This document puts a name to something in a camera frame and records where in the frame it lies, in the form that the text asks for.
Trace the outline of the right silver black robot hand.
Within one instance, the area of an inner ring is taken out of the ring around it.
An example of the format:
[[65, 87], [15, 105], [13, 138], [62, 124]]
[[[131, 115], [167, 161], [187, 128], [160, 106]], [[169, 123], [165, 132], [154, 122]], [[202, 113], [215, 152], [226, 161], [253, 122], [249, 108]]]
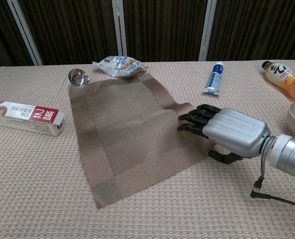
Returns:
[[178, 131], [204, 137], [229, 150], [229, 154], [208, 152], [209, 157], [224, 164], [261, 155], [265, 141], [271, 136], [266, 122], [230, 108], [202, 104], [180, 115], [179, 120], [185, 123]]

